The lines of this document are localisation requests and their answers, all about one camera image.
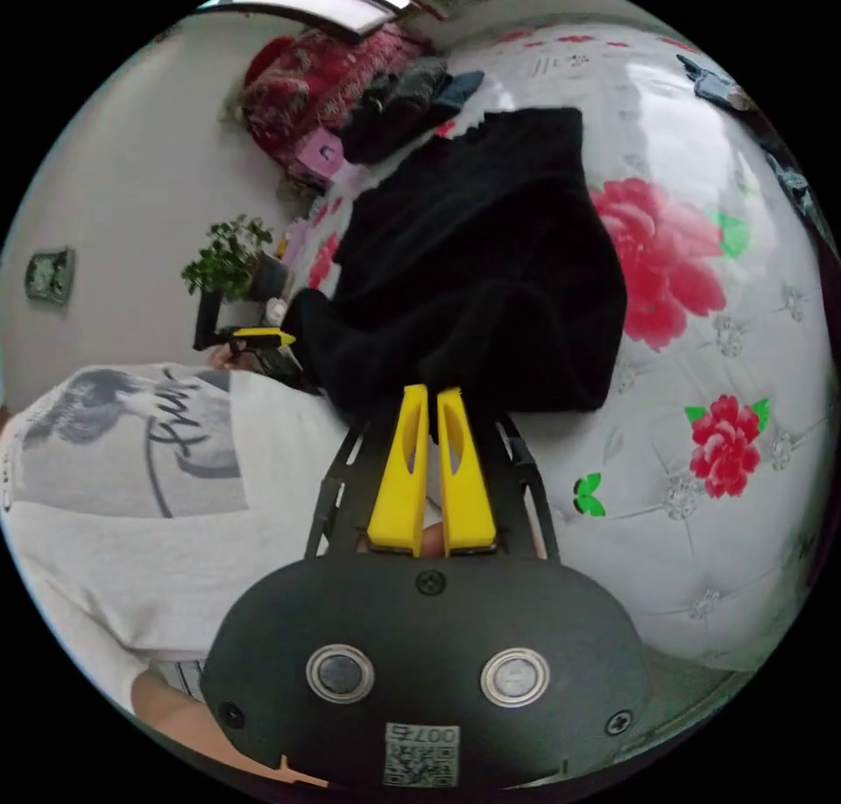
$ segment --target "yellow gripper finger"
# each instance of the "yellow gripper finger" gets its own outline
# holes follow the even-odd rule
[[[427,388],[413,384],[403,392],[392,449],[368,524],[368,539],[373,547],[421,555],[427,503],[428,436]]]
[[[266,328],[238,328],[232,336],[235,338],[239,337],[243,340],[247,340],[248,338],[258,340],[261,338],[279,338],[280,347],[283,349],[286,346],[291,346],[295,342],[295,338],[291,334],[287,334],[286,331],[281,331],[279,328],[273,328],[271,326]]]
[[[497,528],[460,390],[438,396],[444,552],[493,546]]]

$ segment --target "red blanket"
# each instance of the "red blanket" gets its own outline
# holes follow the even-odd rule
[[[262,150],[285,169],[320,126],[338,130],[374,74],[398,74],[428,51],[397,25],[356,45],[319,30],[266,45],[245,76],[242,111]]]

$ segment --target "potted plant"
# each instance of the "potted plant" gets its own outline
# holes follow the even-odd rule
[[[263,245],[272,242],[272,230],[259,217],[211,223],[207,236],[210,244],[181,272],[191,296],[199,290],[227,302],[267,302],[283,294],[289,270],[263,252]]]

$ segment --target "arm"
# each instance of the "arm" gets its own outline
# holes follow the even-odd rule
[[[244,772],[278,781],[325,783],[293,772],[284,760],[269,769],[240,754],[207,706],[170,687],[147,664],[124,649],[93,617],[40,573],[26,575],[35,603],[74,663],[96,687],[140,722],[188,749]]]
[[[286,758],[283,758],[279,769],[270,769],[240,754],[228,742],[207,705],[171,688],[149,671],[135,679],[131,702],[140,722],[219,763],[286,783],[305,781],[318,786],[327,785],[324,781],[293,771]]]

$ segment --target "flower pot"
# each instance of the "flower pot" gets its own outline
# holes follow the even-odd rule
[[[289,280],[289,268],[277,258],[260,252],[254,268],[247,299],[252,302],[266,303],[269,299],[279,299]]]

